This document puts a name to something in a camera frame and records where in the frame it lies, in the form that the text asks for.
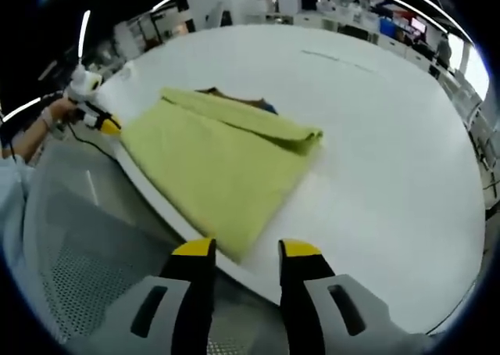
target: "white table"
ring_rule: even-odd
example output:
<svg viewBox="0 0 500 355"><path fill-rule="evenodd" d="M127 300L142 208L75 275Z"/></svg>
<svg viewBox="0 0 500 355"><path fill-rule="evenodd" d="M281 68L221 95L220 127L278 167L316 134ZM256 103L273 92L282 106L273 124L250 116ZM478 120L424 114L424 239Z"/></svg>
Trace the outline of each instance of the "white table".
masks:
<svg viewBox="0 0 500 355"><path fill-rule="evenodd" d="M484 242L479 170L458 113L430 75L325 30L227 27L148 52L130 75L108 80L98 100L127 125L165 85L263 97L280 115L324 130L320 158L241 266L218 254L219 268L243 285L277 303L277 241L303 239L337 274L383 299L395 323L426 332L473 283ZM199 238L114 146L158 213L185 239Z"/></svg>

